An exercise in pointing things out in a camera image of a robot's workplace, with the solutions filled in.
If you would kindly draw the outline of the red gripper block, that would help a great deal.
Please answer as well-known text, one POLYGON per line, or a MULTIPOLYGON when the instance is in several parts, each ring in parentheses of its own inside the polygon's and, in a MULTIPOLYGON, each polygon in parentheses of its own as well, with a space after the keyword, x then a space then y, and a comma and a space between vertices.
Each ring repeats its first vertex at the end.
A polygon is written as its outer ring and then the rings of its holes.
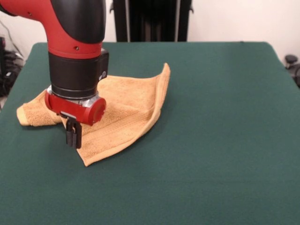
POLYGON ((45 104, 49 110, 60 116, 76 119, 74 122, 73 119, 68 118, 66 122, 66 143, 76 149, 80 149, 82 146, 82 126, 80 123, 92 126, 101 121, 106 110, 105 99, 98 95, 79 103, 60 98, 46 91, 45 104))

